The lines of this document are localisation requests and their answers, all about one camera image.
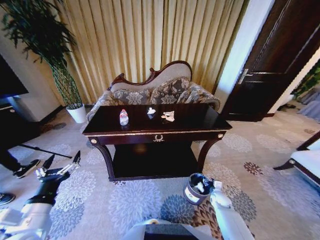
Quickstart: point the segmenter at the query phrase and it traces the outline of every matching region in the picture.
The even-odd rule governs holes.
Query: chair leg
[[[295,160],[290,158],[288,161],[285,162],[285,164],[281,165],[281,166],[277,166],[277,167],[274,167],[273,169],[274,170],[286,170],[286,169],[291,169],[294,167],[295,165]]]

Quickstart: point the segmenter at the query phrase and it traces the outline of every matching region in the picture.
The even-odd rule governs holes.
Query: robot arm
[[[210,202],[215,210],[216,219],[225,240],[254,240],[245,221],[232,206],[230,198],[222,191],[222,182],[214,182]]]
[[[44,240],[51,228],[50,211],[62,181],[68,179],[80,167],[80,151],[71,164],[64,168],[49,169],[54,155],[36,170],[41,182],[35,196],[27,200],[21,211],[0,210],[0,240]]]

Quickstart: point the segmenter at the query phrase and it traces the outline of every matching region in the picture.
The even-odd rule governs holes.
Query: black pants
[[[22,167],[18,160],[6,149],[0,149],[0,164],[12,172],[16,172]]]

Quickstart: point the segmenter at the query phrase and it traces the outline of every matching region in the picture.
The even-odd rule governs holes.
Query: carpet
[[[230,121],[233,129],[210,149],[203,172],[223,182],[224,192],[255,239],[320,239],[319,190],[295,169],[272,169],[286,162],[320,125],[296,114],[295,109],[284,110],[260,122]],[[59,188],[48,239],[117,240],[149,218],[209,225],[212,235],[221,239],[209,199],[199,206],[184,199],[187,177],[109,182],[102,155],[82,135],[85,126],[62,110],[42,126],[41,136],[25,143],[70,156],[81,150],[81,168]],[[203,144],[192,144],[196,157]],[[108,148],[114,155],[114,146]],[[23,164],[50,156],[18,146],[10,152]],[[52,167],[67,163],[68,158],[56,156]],[[2,208],[21,209],[39,186],[34,174],[17,179],[2,166],[0,183],[0,192],[17,196]]]

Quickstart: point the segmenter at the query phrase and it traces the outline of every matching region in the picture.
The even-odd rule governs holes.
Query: table drawer
[[[185,132],[155,132],[155,133],[131,133],[124,135],[100,135],[90,136],[90,140],[96,140],[100,145],[139,144],[139,143],[163,143],[221,139],[226,131],[185,131]]]

